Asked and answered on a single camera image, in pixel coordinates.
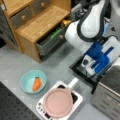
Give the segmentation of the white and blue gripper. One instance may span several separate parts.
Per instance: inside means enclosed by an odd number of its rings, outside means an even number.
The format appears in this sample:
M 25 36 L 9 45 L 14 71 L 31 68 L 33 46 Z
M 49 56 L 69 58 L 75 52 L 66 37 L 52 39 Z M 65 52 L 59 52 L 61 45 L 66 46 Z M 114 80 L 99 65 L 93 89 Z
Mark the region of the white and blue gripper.
M 82 66 L 90 74 L 99 74 L 120 55 L 120 43 L 108 41 L 104 45 L 95 42 L 85 53 Z

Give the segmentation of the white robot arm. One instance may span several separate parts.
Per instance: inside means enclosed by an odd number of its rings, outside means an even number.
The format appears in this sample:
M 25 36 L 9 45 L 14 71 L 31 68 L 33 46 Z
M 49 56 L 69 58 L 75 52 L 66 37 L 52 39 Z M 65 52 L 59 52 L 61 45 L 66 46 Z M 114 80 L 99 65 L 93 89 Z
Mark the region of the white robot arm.
M 101 73 L 120 55 L 120 0 L 98 0 L 68 25 L 65 38 L 82 53 L 89 75 Z

